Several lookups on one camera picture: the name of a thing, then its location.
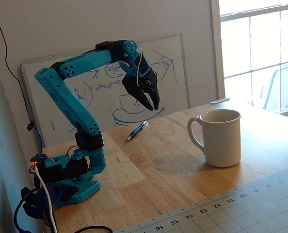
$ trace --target blue pen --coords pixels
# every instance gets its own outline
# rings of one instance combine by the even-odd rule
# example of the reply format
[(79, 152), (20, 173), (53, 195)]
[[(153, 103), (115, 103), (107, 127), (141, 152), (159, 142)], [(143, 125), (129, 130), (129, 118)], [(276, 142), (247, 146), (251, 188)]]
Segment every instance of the blue pen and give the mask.
[(127, 141), (131, 140), (132, 138), (134, 138), (140, 131), (142, 131), (143, 129), (145, 129), (148, 126), (148, 121), (144, 121), (138, 128), (136, 128), (134, 131), (132, 131), (132, 133), (130, 133)]

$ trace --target cutting mat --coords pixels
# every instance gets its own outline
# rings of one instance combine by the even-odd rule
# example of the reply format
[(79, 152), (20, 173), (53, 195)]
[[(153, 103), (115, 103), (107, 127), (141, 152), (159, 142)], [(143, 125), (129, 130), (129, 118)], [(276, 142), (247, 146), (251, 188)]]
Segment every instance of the cutting mat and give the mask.
[(121, 233), (288, 233), (288, 169)]

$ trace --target window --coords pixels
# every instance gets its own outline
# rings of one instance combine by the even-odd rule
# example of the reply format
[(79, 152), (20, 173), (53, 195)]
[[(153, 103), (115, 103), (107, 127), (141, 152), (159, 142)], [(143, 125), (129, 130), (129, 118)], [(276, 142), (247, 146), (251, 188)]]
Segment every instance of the window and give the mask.
[(220, 0), (226, 97), (288, 110), (288, 0)]

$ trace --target chair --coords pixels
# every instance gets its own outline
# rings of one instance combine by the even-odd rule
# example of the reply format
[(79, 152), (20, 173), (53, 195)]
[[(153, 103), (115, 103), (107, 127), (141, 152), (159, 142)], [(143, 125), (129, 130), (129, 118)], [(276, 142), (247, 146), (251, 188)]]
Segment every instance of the chair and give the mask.
[[(271, 78), (263, 109), (277, 111), (279, 99), (279, 70)], [(288, 108), (288, 64), (281, 66), (281, 110)]]

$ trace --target whiteboard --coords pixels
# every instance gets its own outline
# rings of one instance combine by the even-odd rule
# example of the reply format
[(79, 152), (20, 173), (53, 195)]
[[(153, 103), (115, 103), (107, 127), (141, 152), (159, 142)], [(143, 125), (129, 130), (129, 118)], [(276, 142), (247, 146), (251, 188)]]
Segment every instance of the whiteboard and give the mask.
[[(102, 132), (189, 107), (181, 34), (146, 39), (137, 43), (157, 72), (160, 96), (158, 110), (149, 111), (128, 95), (121, 82), (125, 72), (119, 63), (102, 66), (65, 80), (72, 93), (98, 122)], [(50, 67), (57, 61), (79, 54), (82, 54), (82, 51), (27, 61), (21, 66), (35, 121), (45, 147), (74, 140), (77, 130), (37, 82), (34, 74), (41, 68)]]

